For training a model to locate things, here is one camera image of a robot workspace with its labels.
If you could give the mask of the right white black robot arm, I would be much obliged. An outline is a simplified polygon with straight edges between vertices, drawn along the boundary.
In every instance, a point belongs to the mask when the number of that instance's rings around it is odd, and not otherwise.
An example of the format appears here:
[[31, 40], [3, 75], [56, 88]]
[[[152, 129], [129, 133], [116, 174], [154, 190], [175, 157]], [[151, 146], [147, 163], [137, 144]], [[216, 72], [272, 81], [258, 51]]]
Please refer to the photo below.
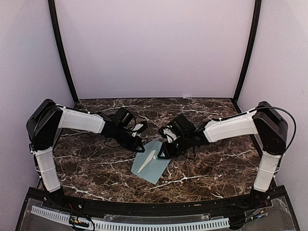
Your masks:
[[282, 157], [295, 139], [297, 124], [293, 123], [292, 137], [288, 138], [289, 125], [281, 113], [287, 114], [292, 121], [293, 115], [285, 109], [274, 107], [267, 101], [260, 102], [255, 108], [239, 114], [207, 119], [195, 125], [184, 114], [173, 118], [159, 129], [165, 139], [156, 157], [172, 159], [184, 155], [190, 148], [210, 145], [222, 140], [243, 136], [258, 136], [261, 141], [262, 155], [253, 191], [246, 197], [245, 204], [250, 209], [257, 208], [264, 201], [264, 192], [280, 169]]

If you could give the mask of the teal paper envelope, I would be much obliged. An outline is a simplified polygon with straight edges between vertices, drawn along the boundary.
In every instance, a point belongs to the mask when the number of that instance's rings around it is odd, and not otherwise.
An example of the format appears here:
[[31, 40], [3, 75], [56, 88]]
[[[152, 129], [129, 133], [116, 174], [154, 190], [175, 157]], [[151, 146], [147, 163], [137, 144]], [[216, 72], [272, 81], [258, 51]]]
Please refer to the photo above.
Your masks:
[[170, 159], [151, 160], [140, 173], [137, 172], [152, 150], [156, 150], [155, 154], [156, 155], [158, 154], [161, 145], [162, 142], [157, 140], [152, 140], [149, 143], [145, 144], [144, 145], [145, 152], [137, 153], [135, 156], [131, 168], [131, 173], [146, 180], [147, 182], [153, 185], [156, 185], [159, 179], [161, 178], [162, 174], [164, 173], [165, 169], [167, 168]]

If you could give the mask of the beige ornate letter paper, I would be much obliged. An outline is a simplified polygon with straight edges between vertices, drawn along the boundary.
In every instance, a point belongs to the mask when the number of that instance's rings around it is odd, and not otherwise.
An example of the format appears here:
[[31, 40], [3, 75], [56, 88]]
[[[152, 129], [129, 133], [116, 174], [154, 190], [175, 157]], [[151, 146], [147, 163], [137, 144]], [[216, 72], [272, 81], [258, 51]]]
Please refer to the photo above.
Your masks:
[[137, 173], [140, 173], [145, 168], [145, 166], [152, 160], [152, 157], [156, 155], [155, 153], [156, 153], [156, 150], [152, 150], [150, 152], [150, 154], [148, 155], [146, 160], [143, 162], [143, 164], [141, 165]]

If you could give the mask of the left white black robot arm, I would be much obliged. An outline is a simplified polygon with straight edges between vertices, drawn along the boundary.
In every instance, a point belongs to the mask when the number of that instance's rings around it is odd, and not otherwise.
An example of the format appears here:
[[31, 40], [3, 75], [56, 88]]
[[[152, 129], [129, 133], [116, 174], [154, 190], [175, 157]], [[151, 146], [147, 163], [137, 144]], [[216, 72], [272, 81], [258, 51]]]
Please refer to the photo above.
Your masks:
[[68, 199], [58, 192], [61, 183], [53, 157], [55, 143], [63, 129], [100, 134], [115, 140], [126, 150], [143, 153], [145, 148], [140, 134], [147, 128], [147, 121], [137, 123], [134, 114], [125, 107], [120, 107], [114, 114], [106, 115], [102, 112], [80, 111], [56, 104], [52, 99], [45, 99], [28, 119], [26, 130], [36, 171], [47, 192], [51, 193], [49, 202], [58, 210], [68, 206]]

